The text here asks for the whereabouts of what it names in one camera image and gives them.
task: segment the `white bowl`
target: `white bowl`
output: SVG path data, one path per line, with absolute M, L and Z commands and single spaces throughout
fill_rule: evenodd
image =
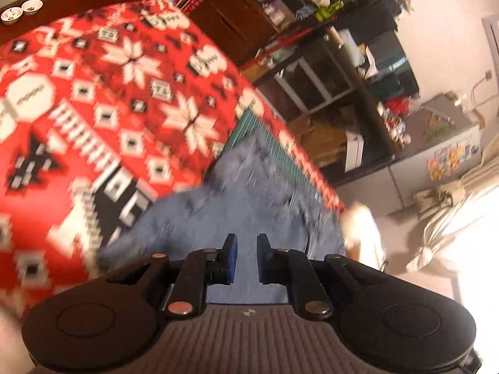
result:
M 14 22 L 17 22 L 18 19 L 22 15 L 22 8 L 21 7 L 11 7 L 4 12 L 2 12 L 2 22 L 5 25 L 12 25 Z
M 28 0 L 21 5 L 21 8 L 26 15 L 33 15 L 40 10 L 42 5 L 40 0 Z

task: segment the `white star pattern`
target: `white star pattern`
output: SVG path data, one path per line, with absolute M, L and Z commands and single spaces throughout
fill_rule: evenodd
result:
M 204 156 L 208 156 L 210 148 L 206 138 L 220 137 L 220 134 L 213 129 L 215 119 L 201 115 L 193 97 L 185 98 L 182 93 L 177 93 L 177 101 L 179 102 L 177 108 L 167 104 L 161 106 L 166 115 L 163 127 L 184 131 L 190 154 L 197 149 Z
M 144 88 L 144 74 L 154 77 L 161 77 L 158 70 L 160 61 L 143 56 L 142 42 L 132 42 L 129 38 L 123 38 L 123 47 L 118 47 L 110 43 L 103 43 L 102 47 L 106 54 L 101 57 L 106 62 L 123 66 L 123 84 L 129 84 L 134 81 L 137 86 Z

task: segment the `wooden cabinet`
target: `wooden cabinet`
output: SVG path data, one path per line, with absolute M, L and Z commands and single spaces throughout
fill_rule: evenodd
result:
M 278 33 L 253 0 L 204 0 L 190 18 L 237 65 Z

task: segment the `folded clothing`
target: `folded clothing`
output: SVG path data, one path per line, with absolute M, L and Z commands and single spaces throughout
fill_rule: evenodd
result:
M 129 232 L 99 251 L 99 262 L 119 267 L 153 253 L 183 259 L 194 250 L 220 248 L 235 233 L 234 284 L 210 286 L 208 301 L 286 302 L 283 286 L 259 283 L 256 237 L 266 233 L 274 248 L 298 249 L 317 260 L 329 253 L 344 255 L 338 217 L 315 197 L 315 190 L 279 168 L 256 129 L 224 152 L 204 185 L 156 202 Z

